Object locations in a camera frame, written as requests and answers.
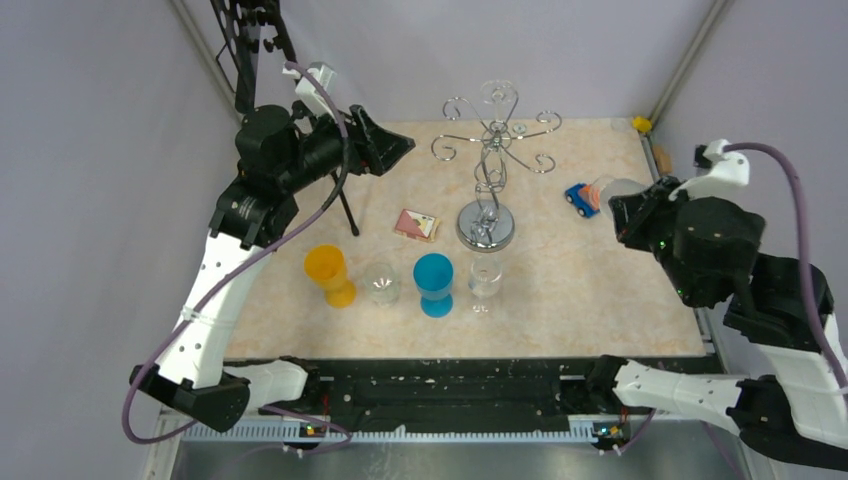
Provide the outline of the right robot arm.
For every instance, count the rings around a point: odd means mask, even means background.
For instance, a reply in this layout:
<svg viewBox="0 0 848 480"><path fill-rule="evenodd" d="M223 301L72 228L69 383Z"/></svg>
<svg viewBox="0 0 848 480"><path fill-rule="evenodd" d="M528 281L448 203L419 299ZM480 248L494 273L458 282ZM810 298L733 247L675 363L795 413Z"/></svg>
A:
<svg viewBox="0 0 848 480"><path fill-rule="evenodd" d="M823 272L760 249L766 227L758 214L716 196L694 198L676 178L644 187L608 184L600 200L616 238L652 254L681 302L726 303L724 324L772 365L756 379L674 373L604 355L587 372L589 404L664 410L736 435L746 446L784 463L847 468L846 366L825 350L838 341L834 299Z"/></svg>

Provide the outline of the yellow wine glass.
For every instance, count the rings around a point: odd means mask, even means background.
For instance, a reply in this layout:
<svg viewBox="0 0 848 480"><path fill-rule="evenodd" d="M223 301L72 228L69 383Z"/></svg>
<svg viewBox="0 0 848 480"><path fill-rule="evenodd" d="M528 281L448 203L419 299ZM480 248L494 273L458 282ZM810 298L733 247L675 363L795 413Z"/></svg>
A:
<svg viewBox="0 0 848 480"><path fill-rule="evenodd" d="M341 309L354 303L356 286L349 278L345 257L338 247L324 244L311 249L304 259L303 269L323 291L328 305Z"/></svg>

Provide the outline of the clear small wine glass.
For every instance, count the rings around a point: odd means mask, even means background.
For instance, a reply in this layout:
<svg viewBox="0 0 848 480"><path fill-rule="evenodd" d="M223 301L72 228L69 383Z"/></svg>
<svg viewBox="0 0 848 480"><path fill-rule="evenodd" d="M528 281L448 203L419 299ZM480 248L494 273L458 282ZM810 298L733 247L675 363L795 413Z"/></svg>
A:
<svg viewBox="0 0 848 480"><path fill-rule="evenodd" d="M493 255L476 257L470 266L468 286L474 296L472 311L487 313L491 310L503 278L501 261Z"/></svg>

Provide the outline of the clear patterned wine glass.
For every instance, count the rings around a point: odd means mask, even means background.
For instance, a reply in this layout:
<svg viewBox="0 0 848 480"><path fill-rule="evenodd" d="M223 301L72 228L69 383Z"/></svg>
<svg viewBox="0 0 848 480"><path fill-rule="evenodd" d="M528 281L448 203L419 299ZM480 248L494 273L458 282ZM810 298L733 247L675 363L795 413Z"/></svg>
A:
<svg viewBox="0 0 848 480"><path fill-rule="evenodd" d="M400 280L395 269L388 263L370 264L363 274L363 284L369 298L377 305L394 305L400 296Z"/></svg>

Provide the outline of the blue wine glass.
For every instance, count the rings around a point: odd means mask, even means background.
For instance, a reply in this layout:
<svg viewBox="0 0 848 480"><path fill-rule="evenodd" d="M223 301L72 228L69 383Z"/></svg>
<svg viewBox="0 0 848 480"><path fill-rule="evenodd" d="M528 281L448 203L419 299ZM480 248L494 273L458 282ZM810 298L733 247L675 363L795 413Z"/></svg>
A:
<svg viewBox="0 0 848 480"><path fill-rule="evenodd" d="M441 253L428 253L420 257L413 267L413 281L420 295L419 305L431 318L442 318L453 308L451 294L454 268L449 258Z"/></svg>

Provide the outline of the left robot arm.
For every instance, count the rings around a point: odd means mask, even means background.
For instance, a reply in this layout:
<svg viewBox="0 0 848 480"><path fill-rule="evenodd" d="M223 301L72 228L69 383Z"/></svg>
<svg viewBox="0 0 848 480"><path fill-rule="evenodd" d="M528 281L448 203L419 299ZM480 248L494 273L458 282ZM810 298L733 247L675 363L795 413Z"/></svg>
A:
<svg viewBox="0 0 848 480"><path fill-rule="evenodd" d="M190 295L165 345L133 369L132 389L217 432L268 404L314 410L321 388L311 366L280 357L227 367L231 336L273 252L303 231L296 194L328 176L340 197L348 175L382 176L415 145L359 105L336 115L309 113L301 102L246 114L235 137L238 173L217 199Z"/></svg>

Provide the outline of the clear tall stemmed glass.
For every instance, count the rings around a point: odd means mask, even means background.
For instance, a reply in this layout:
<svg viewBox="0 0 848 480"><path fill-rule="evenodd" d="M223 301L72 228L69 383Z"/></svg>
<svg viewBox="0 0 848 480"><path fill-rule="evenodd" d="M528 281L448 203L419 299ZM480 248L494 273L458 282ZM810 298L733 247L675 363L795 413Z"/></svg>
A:
<svg viewBox="0 0 848 480"><path fill-rule="evenodd" d="M518 103L519 95L516 87L508 80L489 80L480 87L480 92L486 104L495 111L495 120L507 123Z"/></svg>

